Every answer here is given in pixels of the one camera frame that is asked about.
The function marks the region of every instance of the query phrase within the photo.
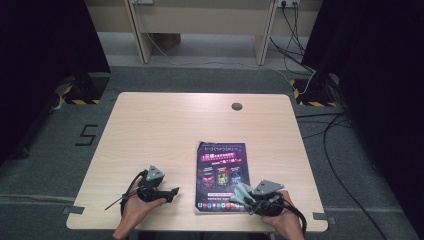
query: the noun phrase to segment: black magazine cover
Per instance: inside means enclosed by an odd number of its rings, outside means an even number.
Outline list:
[[[250,185],[246,144],[201,142],[197,149],[196,212],[240,213],[228,200],[237,183]]]

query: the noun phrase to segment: person's left hand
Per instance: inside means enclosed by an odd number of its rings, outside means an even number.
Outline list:
[[[137,188],[138,183],[141,181],[141,177],[135,181],[131,188],[131,191]],[[137,194],[132,195],[128,198],[125,204],[124,212],[122,214],[121,222],[113,233],[113,237],[116,239],[125,239],[134,228],[140,224],[147,214],[149,214],[154,208],[162,206],[166,203],[165,198],[160,198],[152,202],[143,202]]]

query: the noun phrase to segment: black partition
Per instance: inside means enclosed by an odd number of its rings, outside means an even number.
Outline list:
[[[90,72],[110,69],[84,0],[0,2],[0,163],[30,141],[60,82]]]
[[[329,64],[358,135],[424,239],[424,2],[324,0],[303,63]],[[325,61],[340,19],[363,6],[343,48]]]

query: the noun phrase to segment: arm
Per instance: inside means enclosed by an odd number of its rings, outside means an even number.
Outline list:
[[[133,185],[132,189],[138,186],[141,181],[139,178]],[[164,198],[157,199],[153,202],[143,202],[138,198],[137,194],[128,198],[125,209],[122,214],[121,222],[113,233],[115,239],[125,239],[134,228],[140,224],[154,208],[166,203]]]
[[[293,205],[290,195],[285,190],[278,191],[286,201]],[[299,218],[287,209],[284,209],[280,215],[276,217],[262,217],[262,221],[274,227],[281,236],[287,240],[303,240],[305,237],[302,233]]]

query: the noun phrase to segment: table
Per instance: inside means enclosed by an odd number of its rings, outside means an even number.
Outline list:
[[[264,64],[276,0],[124,1],[142,63],[153,49],[148,33],[194,33],[252,35],[256,62]]]
[[[239,111],[233,103],[242,104]],[[161,190],[180,187],[170,204],[155,209],[136,229],[152,231],[273,232],[257,215],[196,215],[199,141],[246,143],[250,181],[282,183],[308,221],[325,231],[324,213],[291,102],[286,95],[122,93],[113,108],[71,213],[71,229],[115,229],[120,205],[104,209],[150,165],[165,173]]]

